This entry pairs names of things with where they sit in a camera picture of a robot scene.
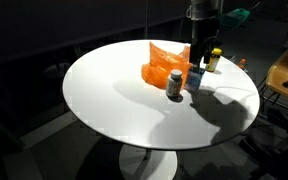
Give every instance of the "table top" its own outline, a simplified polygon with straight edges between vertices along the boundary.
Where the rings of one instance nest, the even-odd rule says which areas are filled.
[[[103,46],[69,68],[64,98],[82,122],[114,140],[160,150],[216,145],[251,125],[260,99],[244,71],[221,57],[214,73],[205,72],[197,94],[182,90],[183,100],[174,102],[141,77],[142,65],[149,62],[149,42]],[[184,48],[183,43],[151,42],[175,54]]]

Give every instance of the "yellow bottle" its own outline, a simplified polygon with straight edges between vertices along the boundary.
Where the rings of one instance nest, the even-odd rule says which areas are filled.
[[[220,60],[222,50],[219,48],[214,48],[211,54],[210,63],[205,66],[205,70],[209,72],[214,72],[218,61]]]

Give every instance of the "white cap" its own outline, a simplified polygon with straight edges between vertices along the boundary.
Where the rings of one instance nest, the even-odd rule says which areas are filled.
[[[180,79],[182,77],[182,71],[178,69],[173,69],[171,71],[171,77],[173,79]]]

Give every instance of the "orange plastic bag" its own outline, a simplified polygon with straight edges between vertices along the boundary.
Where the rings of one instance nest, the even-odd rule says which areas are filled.
[[[182,71],[182,79],[184,83],[188,69],[192,66],[189,63],[190,48],[185,46],[179,54],[173,54],[156,47],[150,42],[150,62],[142,66],[142,78],[148,84],[157,88],[165,89],[167,78],[173,69]]]

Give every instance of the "small bottle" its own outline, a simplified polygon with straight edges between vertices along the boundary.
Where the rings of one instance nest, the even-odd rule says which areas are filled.
[[[245,71],[245,63],[246,63],[246,60],[245,59],[242,59],[238,64],[237,66],[239,68],[241,68],[243,71]]]
[[[214,48],[211,54],[210,62],[205,66],[205,70],[209,72],[214,72],[218,61],[220,60],[222,50],[219,48]]]
[[[187,72],[184,89],[188,91],[198,91],[202,82],[205,69],[193,64]]]
[[[168,76],[166,85],[166,95],[170,97],[176,97],[180,95],[182,87],[182,71],[174,69]]]

